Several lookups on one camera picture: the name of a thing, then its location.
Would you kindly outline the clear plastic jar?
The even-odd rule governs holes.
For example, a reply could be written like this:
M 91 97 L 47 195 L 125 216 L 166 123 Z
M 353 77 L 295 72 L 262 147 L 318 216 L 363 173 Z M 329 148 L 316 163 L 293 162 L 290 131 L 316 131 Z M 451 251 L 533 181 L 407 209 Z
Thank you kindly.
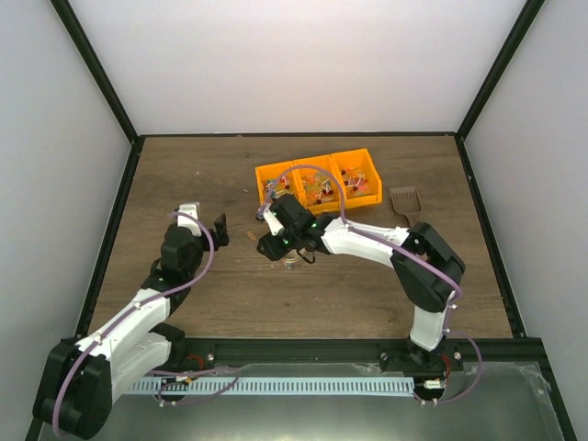
M 286 257 L 282 260 L 283 266 L 288 269 L 295 269 L 304 263 L 301 257 Z

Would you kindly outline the orange bin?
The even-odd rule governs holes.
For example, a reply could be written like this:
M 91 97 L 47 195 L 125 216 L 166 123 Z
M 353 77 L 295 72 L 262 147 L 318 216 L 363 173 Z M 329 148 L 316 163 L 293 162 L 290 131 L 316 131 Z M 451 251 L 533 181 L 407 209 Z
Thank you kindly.
M 296 201 L 304 205 L 302 187 L 295 171 L 300 169 L 293 161 L 259 165 L 255 178 L 259 193 L 260 208 L 268 206 L 276 215 Z
M 337 212 L 340 209 L 340 194 L 333 177 L 339 172 L 330 155 L 301 158 L 294 165 L 313 165 L 313 168 L 300 168 L 295 171 L 302 187 L 304 206 L 314 215 L 324 212 Z
M 344 185 L 346 209 L 382 202 L 382 181 L 367 148 L 332 153 L 331 157 Z

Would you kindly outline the brown plastic scoop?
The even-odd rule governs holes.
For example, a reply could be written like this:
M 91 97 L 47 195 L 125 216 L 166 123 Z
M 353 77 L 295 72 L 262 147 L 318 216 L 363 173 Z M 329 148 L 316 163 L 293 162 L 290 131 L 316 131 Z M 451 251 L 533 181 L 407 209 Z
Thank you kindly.
M 419 221 L 423 206 L 417 187 L 391 187 L 390 199 L 394 211 L 402 215 L 410 227 Z

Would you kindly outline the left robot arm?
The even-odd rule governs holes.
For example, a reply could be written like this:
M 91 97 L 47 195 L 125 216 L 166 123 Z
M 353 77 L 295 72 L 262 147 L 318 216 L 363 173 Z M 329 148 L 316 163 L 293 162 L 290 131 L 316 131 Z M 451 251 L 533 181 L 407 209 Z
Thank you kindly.
M 133 383 L 159 367 L 176 371 L 186 363 L 184 335 L 165 320 L 230 238 L 224 214 L 210 229 L 196 203 L 172 215 L 160 255 L 130 302 L 93 333 L 63 339 L 48 353 L 32 413 L 56 436 L 92 438 Z

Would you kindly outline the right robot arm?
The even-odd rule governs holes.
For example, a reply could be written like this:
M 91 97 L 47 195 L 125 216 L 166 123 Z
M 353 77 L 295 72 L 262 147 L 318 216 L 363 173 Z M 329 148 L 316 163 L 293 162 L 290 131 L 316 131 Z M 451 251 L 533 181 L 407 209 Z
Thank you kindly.
M 462 296 L 466 266 L 431 225 L 383 228 L 351 221 L 344 213 L 315 216 L 291 195 L 262 205 L 255 217 L 268 226 L 257 252 L 270 261 L 305 251 L 350 255 L 392 269 L 414 306 L 409 361 L 427 370 L 440 360 L 448 314 Z

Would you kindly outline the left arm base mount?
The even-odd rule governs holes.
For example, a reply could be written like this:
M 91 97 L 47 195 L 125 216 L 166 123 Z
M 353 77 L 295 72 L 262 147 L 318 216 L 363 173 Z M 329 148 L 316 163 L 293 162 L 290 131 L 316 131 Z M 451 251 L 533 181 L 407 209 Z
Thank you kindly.
M 180 372 L 202 371 L 215 367 L 215 345 L 206 341 L 189 339 L 177 365 Z

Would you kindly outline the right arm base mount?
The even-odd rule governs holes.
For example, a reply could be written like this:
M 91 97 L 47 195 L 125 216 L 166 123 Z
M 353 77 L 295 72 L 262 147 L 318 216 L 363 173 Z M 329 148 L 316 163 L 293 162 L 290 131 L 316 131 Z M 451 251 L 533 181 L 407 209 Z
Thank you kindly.
M 460 372 L 463 363 L 454 357 L 457 351 L 458 346 L 449 343 L 445 336 L 432 351 L 422 349 L 408 337 L 378 344 L 380 369 L 402 372 L 405 376 L 441 374 L 447 368 Z

